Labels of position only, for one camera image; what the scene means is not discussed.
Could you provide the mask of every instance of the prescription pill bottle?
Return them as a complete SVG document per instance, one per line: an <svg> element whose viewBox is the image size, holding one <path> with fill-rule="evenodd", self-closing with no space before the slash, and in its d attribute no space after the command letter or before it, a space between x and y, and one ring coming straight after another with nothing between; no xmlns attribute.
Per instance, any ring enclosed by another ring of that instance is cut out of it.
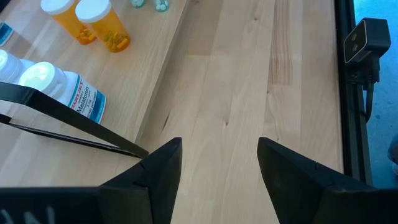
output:
<svg viewBox="0 0 398 224"><path fill-rule="evenodd" d="M35 88L98 124L104 115L106 97L100 91L75 72L62 71L49 62L29 67L19 85Z"/></svg>
<svg viewBox="0 0 398 224"><path fill-rule="evenodd" d="M76 16L105 43L109 51L120 52L130 44L130 36L109 0L81 0L76 7Z"/></svg>
<svg viewBox="0 0 398 224"><path fill-rule="evenodd" d="M40 6L50 14L69 34L81 44L89 44L96 39L76 17L76 0L42 0Z"/></svg>
<svg viewBox="0 0 398 224"><path fill-rule="evenodd" d="M34 62L19 59L5 50L0 50L0 82L18 84L21 75Z"/></svg>

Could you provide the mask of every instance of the orange bottle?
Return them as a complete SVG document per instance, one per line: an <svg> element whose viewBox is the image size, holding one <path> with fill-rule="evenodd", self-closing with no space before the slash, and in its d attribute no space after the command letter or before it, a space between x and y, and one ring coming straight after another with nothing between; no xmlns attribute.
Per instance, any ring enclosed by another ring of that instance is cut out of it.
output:
<svg viewBox="0 0 398 224"><path fill-rule="evenodd" d="M76 16L109 51L120 52L129 46L131 38L109 0L81 0L76 7Z"/></svg>
<svg viewBox="0 0 398 224"><path fill-rule="evenodd" d="M95 35L87 29L76 17L75 0L42 0L41 8L50 14L69 34L81 44L89 44L96 39Z"/></svg>

